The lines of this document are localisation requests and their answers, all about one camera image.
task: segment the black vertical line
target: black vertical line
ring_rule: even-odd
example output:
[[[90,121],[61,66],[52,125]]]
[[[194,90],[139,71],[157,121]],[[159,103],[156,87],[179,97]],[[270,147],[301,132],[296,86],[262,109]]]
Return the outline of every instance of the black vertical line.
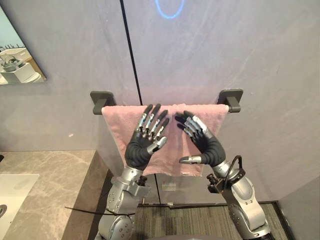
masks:
[[[154,173],[154,179],[155,179],[156,190],[157,190],[157,192],[158,192],[159,204],[161,204],[160,194],[159,194],[159,187],[158,187],[158,181],[157,181],[157,175],[156,175],[155,173]]]
[[[131,45],[131,40],[130,40],[130,34],[129,34],[129,28],[128,28],[128,22],[127,22],[127,16],[126,16],[124,0],[120,0],[120,5],[121,5],[123,23],[124,23],[124,28],[125,28],[126,40],[128,42],[128,46],[129,46],[129,52],[130,52],[131,63],[132,63],[132,68],[133,68],[133,73],[134,73],[134,78],[135,78],[136,89],[138,91],[140,105],[143,105],[142,97],[141,97],[141,93],[140,93],[138,75],[137,75],[137,70],[136,70],[134,53],[132,51],[132,45]],[[155,173],[154,173],[154,179],[155,179],[156,190],[157,190],[157,193],[158,193],[159,203],[161,204],[158,181],[157,181],[157,175]]]

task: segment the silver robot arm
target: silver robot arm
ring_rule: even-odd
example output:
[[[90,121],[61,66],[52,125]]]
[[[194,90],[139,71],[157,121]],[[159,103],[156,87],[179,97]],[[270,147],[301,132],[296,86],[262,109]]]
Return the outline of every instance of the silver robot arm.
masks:
[[[126,167],[119,177],[111,180],[105,214],[98,225],[98,237],[105,240],[130,239],[135,223],[135,213],[142,197],[145,197],[149,186],[144,186],[147,180],[142,176],[143,171],[133,167]]]
[[[128,240],[132,235],[137,206],[150,190],[150,187],[145,186],[147,178],[142,176],[143,171],[151,156],[168,140],[162,136],[169,123],[169,118],[166,118],[168,111],[164,110],[156,119],[160,107],[157,104],[153,108],[150,104],[138,121],[125,150],[127,167],[120,177],[111,180],[112,188],[104,212],[106,215],[100,219],[96,240]]]
[[[212,169],[215,177],[212,174],[207,177],[210,181],[208,190],[222,194],[242,239],[273,240],[266,215],[256,200],[252,182],[245,177],[245,171],[242,168],[233,169],[227,161]]]
[[[177,126],[182,129],[201,154],[182,157],[182,164],[207,164],[213,174],[207,176],[210,181],[208,190],[222,194],[229,208],[230,217],[244,240],[273,240],[266,216],[255,197],[251,181],[245,177],[242,158],[236,156],[232,164],[227,163],[226,153],[218,139],[209,128],[192,112],[176,113]],[[233,166],[239,161],[239,169]]]

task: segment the floor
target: floor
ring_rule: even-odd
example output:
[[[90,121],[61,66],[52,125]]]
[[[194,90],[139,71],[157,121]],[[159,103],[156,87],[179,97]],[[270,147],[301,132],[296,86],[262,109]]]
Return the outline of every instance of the floor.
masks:
[[[261,205],[276,240],[288,240],[272,204]],[[226,240],[242,240],[226,206],[169,209],[139,207],[135,215],[136,233],[132,240],[166,235],[207,235]]]

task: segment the metal joint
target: metal joint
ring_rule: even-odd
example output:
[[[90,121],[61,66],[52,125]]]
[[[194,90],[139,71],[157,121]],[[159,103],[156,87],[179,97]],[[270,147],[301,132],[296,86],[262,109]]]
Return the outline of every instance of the metal joint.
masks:
[[[113,177],[111,179],[111,183],[131,195],[135,197],[144,197],[146,196],[150,191],[150,186],[139,186],[135,181],[128,181],[123,179],[122,177]]]

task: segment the towel bar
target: towel bar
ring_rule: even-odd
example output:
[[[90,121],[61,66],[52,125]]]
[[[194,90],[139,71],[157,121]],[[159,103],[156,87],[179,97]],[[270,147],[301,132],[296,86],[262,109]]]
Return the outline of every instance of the towel bar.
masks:
[[[217,104],[225,104],[229,106],[229,113],[239,113],[241,107],[239,102],[241,100],[242,89],[225,89],[219,94]],[[92,91],[90,97],[94,103],[93,114],[102,115],[101,109],[105,106],[115,106],[115,98],[110,91]]]

